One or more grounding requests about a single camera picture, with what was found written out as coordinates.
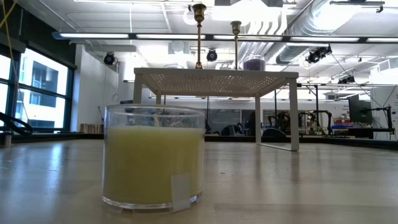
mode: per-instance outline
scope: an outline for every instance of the brass candlestick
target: brass candlestick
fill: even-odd
[[[238,34],[241,32],[241,21],[232,21],[232,33],[235,35],[235,70],[238,70]]]
[[[200,62],[200,28],[201,28],[201,23],[205,20],[205,10],[206,6],[204,4],[195,4],[192,6],[193,12],[194,12],[194,19],[195,21],[198,22],[198,62],[195,66],[195,69],[203,69],[201,62]]]

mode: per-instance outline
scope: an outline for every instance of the white table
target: white table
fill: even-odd
[[[297,72],[260,72],[235,70],[199,70],[175,68],[135,68],[134,103],[141,103],[145,84],[156,94],[156,104],[162,95],[255,97],[256,144],[261,143],[260,97],[289,84],[290,132],[292,147],[299,150],[299,115],[297,103]]]

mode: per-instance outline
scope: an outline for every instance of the candle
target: candle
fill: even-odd
[[[189,173],[190,197],[202,191],[202,128],[111,126],[106,130],[103,196],[114,202],[172,202],[170,178]]]

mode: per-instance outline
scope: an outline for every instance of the candle holder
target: candle holder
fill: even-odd
[[[232,33],[235,35],[235,70],[238,70],[238,35],[241,32],[241,21],[232,21]]]
[[[205,20],[205,11],[206,11],[206,6],[204,4],[195,4],[192,6],[193,9],[193,18],[195,21],[198,22],[198,62],[195,66],[195,69],[203,69],[201,62],[200,62],[200,41],[201,41],[201,34],[200,34],[200,29],[201,29],[201,23]]]
[[[202,191],[204,127],[205,113],[198,109],[107,106],[103,201],[117,208],[172,212],[197,202]]]

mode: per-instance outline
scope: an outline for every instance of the perforated tabletop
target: perforated tabletop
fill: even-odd
[[[153,93],[186,96],[264,96],[298,78],[297,72],[135,68]]]

